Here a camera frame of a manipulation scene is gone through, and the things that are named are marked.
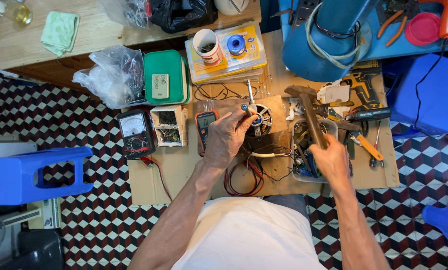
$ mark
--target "person's left hand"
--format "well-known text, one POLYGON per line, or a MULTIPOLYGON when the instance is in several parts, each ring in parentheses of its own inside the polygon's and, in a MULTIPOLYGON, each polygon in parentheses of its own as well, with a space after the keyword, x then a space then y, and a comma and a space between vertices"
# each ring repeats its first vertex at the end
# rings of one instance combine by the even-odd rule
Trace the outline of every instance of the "person's left hand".
POLYGON ((232 113, 228 112, 210 124, 204 154, 204 162, 210 168, 224 170, 236 156, 244 142, 246 131, 257 119, 256 112, 251 108, 250 110, 253 113, 251 117, 239 106, 232 113))

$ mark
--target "hand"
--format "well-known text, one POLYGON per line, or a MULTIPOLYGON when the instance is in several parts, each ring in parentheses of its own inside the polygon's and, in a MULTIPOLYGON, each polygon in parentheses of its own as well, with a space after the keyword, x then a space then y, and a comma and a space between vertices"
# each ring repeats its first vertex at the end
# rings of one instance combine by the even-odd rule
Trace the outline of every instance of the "hand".
POLYGON ((257 119, 256 112, 249 117, 241 107, 228 112, 209 126, 204 161, 210 168, 226 169, 239 151, 244 135, 251 123, 257 119))
POLYGON ((349 159, 344 145, 330 134, 325 134, 324 137, 328 142, 326 150, 319 148, 317 144, 309 146, 317 167, 329 181, 334 193, 353 190, 349 176, 349 159))

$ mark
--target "wooden hammer handle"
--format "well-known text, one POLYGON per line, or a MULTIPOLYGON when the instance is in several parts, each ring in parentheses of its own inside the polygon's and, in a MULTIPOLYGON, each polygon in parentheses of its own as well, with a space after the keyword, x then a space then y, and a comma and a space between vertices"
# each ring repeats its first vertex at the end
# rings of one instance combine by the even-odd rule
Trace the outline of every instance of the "wooden hammer handle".
POLYGON ((314 107, 312 107, 311 98, 306 94, 299 94, 299 101, 306 110, 306 121, 308 123, 309 130, 311 131, 311 138, 314 143, 321 149, 327 149, 327 141, 324 139, 323 132, 319 124, 317 123, 317 117, 314 113, 314 107))

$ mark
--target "analog multimeter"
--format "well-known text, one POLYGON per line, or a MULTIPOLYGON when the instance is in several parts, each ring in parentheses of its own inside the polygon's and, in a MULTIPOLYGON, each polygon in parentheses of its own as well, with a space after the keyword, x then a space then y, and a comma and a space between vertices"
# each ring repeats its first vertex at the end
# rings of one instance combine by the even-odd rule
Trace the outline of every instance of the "analog multimeter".
POLYGON ((217 111, 210 110, 205 112, 199 112, 195 116, 197 134, 199 135, 199 142, 202 146, 202 152, 206 151, 207 135, 209 134, 209 125, 218 119, 217 111))
POLYGON ((133 109, 117 116, 124 141, 124 153, 128 159, 147 156, 156 150, 152 138, 153 127, 142 110, 133 109))

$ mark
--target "hammer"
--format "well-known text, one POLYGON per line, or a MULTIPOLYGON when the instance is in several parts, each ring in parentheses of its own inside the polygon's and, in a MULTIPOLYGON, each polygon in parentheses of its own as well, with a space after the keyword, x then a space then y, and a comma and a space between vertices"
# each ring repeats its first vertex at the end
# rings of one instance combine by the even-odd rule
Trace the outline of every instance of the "hammer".
POLYGON ((311 102, 313 99, 317 98, 316 90, 304 86, 293 85, 288 86, 284 92, 299 98, 302 107, 306 110, 306 121, 311 131, 312 140, 319 146, 319 148, 327 149, 327 141, 324 139, 323 132, 317 123, 317 117, 311 102))

